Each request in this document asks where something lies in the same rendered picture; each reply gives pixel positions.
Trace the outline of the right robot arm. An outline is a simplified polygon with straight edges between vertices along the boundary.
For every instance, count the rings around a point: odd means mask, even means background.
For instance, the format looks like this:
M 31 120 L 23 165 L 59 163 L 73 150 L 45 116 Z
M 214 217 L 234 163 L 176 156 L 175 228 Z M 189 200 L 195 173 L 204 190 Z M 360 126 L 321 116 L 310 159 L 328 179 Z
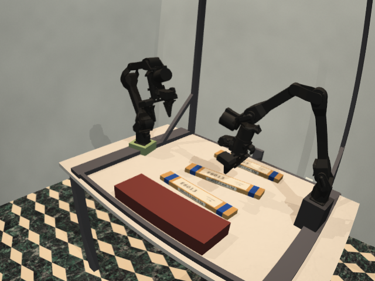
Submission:
M 167 66 L 163 65 L 159 57 L 145 58 L 142 61 L 129 63 L 127 68 L 122 72 L 120 80 L 123 87 L 128 90 L 136 112 L 135 124 L 133 125 L 133 131 L 136 132 L 136 141 L 134 143 L 145 146 L 151 142 L 150 131 L 153 131 L 155 123 L 146 111 L 142 109 L 143 107 L 139 108 L 138 103 L 142 100 L 137 88 L 139 72 L 136 69 L 147 70 L 145 77 L 147 76 L 148 85 L 169 81 L 172 78 L 172 72 Z M 136 71 L 135 73 L 129 73 L 131 70 Z M 176 90 L 173 87 L 169 89 L 165 89 L 165 86 L 162 89 L 158 87 L 155 90 L 155 99 L 163 98 L 164 100 L 168 100 L 172 99 L 175 94 Z

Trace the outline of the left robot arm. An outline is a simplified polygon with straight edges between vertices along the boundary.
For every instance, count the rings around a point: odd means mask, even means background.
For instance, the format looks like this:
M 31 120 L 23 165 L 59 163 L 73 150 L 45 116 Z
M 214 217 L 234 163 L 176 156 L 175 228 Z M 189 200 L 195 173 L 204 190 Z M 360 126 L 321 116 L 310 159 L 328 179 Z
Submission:
M 231 108 L 226 108 L 219 119 L 219 124 L 231 131 L 238 130 L 240 127 L 237 132 L 237 137 L 242 141 L 251 142 L 254 133 L 259 134 L 262 131 L 260 125 L 255 125 L 255 123 L 272 109 L 294 96 L 310 102 L 315 115 L 318 158 L 315 159 L 313 163 L 312 176 L 314 176 L 317 183 L 314 185 L 309 199 L 324 206 L 329 200 L 334 180 L 328 156 L 328 133 L 325 113 L 325 110 L 327 110 L 328 94 L 324 88 L 314 88 L 300 83 L 293 83 L 270 99 L 247 108 L 242 113 L 244 115 L 236 113 Z M 217 142 L 219 146 L 227 147 L 232 151 L 234 145 L 233 137 L 234 136 L 224 135 L 221 136 Z

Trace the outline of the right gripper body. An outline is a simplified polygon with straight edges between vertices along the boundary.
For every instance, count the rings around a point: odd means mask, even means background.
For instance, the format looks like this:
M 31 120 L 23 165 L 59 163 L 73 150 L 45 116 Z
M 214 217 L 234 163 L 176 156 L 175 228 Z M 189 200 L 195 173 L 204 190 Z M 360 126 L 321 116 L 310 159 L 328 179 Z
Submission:
M 150 85 L 149 88 L 148 88 L 148 91 L 150 91 L 150 94 L 151 94 L 151 98 L 147 99 L 147 100 L 143 100 L 143 101 L 139 101 L 138 105 L 139 105 L 139 108 L 141 107 L 150 107 L 150 106 L 153 106 L 154 103 L 156 102 L 160 102 L 160 101 L 165 101 L 165 102 L 168 102 L 168 101 L 173 101 L 174 99 L 177 99 L 178 96 L 177 94 L 175 94 L 173 96 L 173 98 L 171 99 L 168 99 L 168 100 L 164 100 L 164 99 L 160 99 L 159 98 L 156 100 L 155 99 L 155 90 L 159 87 L 159 89 L 162 89 L 164 85 L 162 85 L 162 83 L 159 83 L 159 84 L 154 84 L 154 85 Z

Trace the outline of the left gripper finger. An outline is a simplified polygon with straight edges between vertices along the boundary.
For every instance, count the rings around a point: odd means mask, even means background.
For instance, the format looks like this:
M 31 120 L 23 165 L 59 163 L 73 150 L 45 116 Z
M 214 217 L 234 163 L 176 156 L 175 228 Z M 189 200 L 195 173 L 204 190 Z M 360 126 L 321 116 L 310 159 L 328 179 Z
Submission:
M 249 154 L 246 154 L 246 155 L 244 155 L 244 156 L 242 156 L 242 157 L 238 157 L 237 159 L 236 159 L 236 166 L 234 166 L 234 168 L 236 168 L 238 165 L 240 165 L 242 162 L 244 162 L 248 157 L 249 157 L 250 155 Z
M 236 166 L 236 164 L 234 166 Z M 227 174 L 233 167 L 231 167 L 230 169 L 228 169 L 227 167 L 224 166 L 224 174 Z

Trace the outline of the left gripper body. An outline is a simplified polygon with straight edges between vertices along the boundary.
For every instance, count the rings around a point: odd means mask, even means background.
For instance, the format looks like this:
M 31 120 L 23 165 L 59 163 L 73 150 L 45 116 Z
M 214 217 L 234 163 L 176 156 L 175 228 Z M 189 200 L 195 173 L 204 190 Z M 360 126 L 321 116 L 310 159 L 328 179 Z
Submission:
M 231 151 L 231 154 L 229 154 L 227 151 L 221 152 L 217 155 L 216 160 L 220 162 L 222 165 L 230 169 L 236 164 L 236 159 L 238 157 L 242 157 L 248 153 L 248 150 L 250 151 L 250 155 L 252 155 L 255 152 L 255 146 L 252 145 L 251 142 L 245 142 L 242 141 L 237 137 L 233 137 L 234 145 L 233 149 Z M 250 145 L 250 146 L 249 146 Z M 248 147 L 249 146 L 249 147 Z

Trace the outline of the tan welding electrode pack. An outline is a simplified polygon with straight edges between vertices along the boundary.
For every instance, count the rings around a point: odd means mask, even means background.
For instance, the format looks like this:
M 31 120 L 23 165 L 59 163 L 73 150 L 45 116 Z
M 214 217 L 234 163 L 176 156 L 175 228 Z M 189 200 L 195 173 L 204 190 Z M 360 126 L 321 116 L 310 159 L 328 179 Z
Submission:
M 265 192 L 265 189 L 215 172 L 194 163 L 187 166 L 185 168 L 185 172 L 258 200 Z

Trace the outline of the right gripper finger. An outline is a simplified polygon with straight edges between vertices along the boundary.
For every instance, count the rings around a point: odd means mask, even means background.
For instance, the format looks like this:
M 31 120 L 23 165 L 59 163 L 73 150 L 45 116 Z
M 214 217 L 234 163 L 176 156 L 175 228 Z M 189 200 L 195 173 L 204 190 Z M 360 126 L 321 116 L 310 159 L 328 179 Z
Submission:
M 171 117 L 172 105 L 173 105 L 173 103 L 174 103 L 175 101 L 176 101 L 176 100 L 168 101 L 168 102 L 163 102 L 168 117 Z
M 149 107 L 142 108 L 146 111 L 146 113 L 151 117 L 151 119 L 156 122 L 155 118 L 155 111 L 154 111 L 155 105 Z

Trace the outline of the tan cardboard pack with blue bands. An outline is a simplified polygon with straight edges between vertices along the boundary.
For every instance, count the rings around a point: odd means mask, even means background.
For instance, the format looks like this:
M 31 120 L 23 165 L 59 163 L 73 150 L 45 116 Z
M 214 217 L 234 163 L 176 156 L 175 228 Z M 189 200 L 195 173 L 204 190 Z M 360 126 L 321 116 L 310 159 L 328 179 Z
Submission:
M 224 151 L 220 150 L 220 151 L 216 152 L 214 154 L 214 157 L 216 158 L 217 155 L 221 152 L 224 152 Z M 244 162 L 242 162 L 238 167 L 241 168 L 241 169 L 244 169 L 248 172 L 254 173 L 258 176 L 261 176 L 265 179 L 271 180 L 275 183 L 279 183 L 284 176 L 281 173 L 278 173 L 278 172 L 273 171 L 271 169 L 268 169 L 266 167 L 260 166 L 256 163 L 253 163 L 253 162 L 248 161 L 248 160 L 245 160 Z

